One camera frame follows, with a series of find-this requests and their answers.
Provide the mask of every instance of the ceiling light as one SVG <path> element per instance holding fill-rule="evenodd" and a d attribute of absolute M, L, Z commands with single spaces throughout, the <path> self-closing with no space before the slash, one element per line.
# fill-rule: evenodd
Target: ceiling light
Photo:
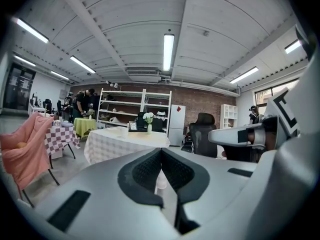
<path fill-rule="evenodd" d="M 163 71 L 169 71 L 171 66 L 172 50 L 174 48 L 175 36 L 173 34 L 164 35 L 163 46 Z"/>
<path fill-rule="evenodd" d="M 94 71 L 92 68 L 88 67 L 86 64 L 84 64 L 83 62 L 78 60 L 75 56 L 71 56 L 70 59 L 73 60 L 75 63 L 79 64 L 81 67 L 88 70 L 90 73 L 92 73 L 92 74 L 96 73 L 96 71 Z"/>
<path fill-rule="evenodd" d="M 299 46 L 301 46 L 301 43 L 299 42 L 299 40 L 296 40 L 293 43 L 289 44 L 286 48 L 284 48 L 284 50 L 286 54 L 288 54 L 297 49 Z"/>
<path fill-rule="evenodd" d="M 30 61 L 27 61 L 27 60 L 25 60 L 24 58 L 20 58 L 19 56 L 17 56 L 17 55 L 14 55 L 13 57 L 15 57 L 16 59 L 18 59 L 18 60 L 20 60 L 20 61 L 22 61 L 22 62 L 25 62 L 25 63 L 28 63 L 29 65 L 31 65 L 31 66 L 36 66 L 36 64 L 34 64 L 34 63 L 32 63 L 32 62 L 30 62 Z"/>
<path fill-rule="evenodd" d="M 23 22 L 21 19 L 17 19 L 16 23 L 23 27 L 26 31 L 30 32 L 32 35 L 34 35 L 35 37 L 39 38 L 41 41 L 48 43 L 48 39 L 46 37 L 44 37 L 42 34 L 40 34 L 38 31 L 36 31 L 34 28 L 32 28 L 31 26 L 29 26 L 27 23 Z"/>
<path fill-rule="evenodd" d="M 55 74 L 55 75 L 58 76 L 58 77 L 61 77 L 61 78 L 64 78 L 64 79 L 69 80 L 68 77 L 65 77 L 65 76 L 63 76 L 63 75 L 61 75 L 61 74 L 58 74 L 58 73 L 54 72 L 54 71 L 51 71 L 51 73 L 52 73 L 52 74 Z"/>
<path fill-rule="evenodd" d="M 232 81 L 230 81 L 231 84 L 234 84 L 250 75 L 252 75 L 253 73 L 257 72 L 259 69 L 255 66 L 254 68 L 250 69 L 249 71 L 247 71 L 246 73 L 238 76 L 237 78 L 233 79 Z"/>

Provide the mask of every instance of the pink chair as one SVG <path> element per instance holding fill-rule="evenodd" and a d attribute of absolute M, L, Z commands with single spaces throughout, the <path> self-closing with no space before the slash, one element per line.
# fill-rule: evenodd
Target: pink chair
<path fill-rule="evenodd" d="M 24 189 L 39 174 L 48 170 L 55 183 L 60 185 L 49 169 L 49 156 L 44 141 L 53 120 L 53 117 L 46 118 L 35 112 L 14 133 L 0 134 L 4 168 L 12 175 L 21 199 L 22 190 L 32 207 Z M 26 143 L 26 146 L 16 148 L 20 142 Z"/>

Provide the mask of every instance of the refrigerator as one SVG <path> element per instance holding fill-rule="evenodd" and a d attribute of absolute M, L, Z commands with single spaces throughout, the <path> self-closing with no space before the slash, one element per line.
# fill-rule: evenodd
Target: refrigerator
<path fill-rule="evenodd" d="M 181 146 L 184 139 L 186 106 L 171 105 L 169 141 L 171 146 Z"/>

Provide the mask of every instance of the yellow-green tablecloth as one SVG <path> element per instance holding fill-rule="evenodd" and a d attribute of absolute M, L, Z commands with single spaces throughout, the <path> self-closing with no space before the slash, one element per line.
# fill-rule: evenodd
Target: yellow-green tablecloth
<path fill-rule="evenodd" d="M 88 130 L 96 130 L 96 120 L 87 118 L 75 118 L 73 123 L 75 133 L 81 137 L 84 137 Z"/>

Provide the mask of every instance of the ceiling vent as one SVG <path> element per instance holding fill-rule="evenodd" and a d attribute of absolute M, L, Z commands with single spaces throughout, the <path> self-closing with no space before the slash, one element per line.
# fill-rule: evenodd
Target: ceiling vent
<path fill-rule="evenodd" d="M 159 71 L 155 69 L 129 69 L 126 73 L 134 82 L 158 83 L 161 80 Z"/>

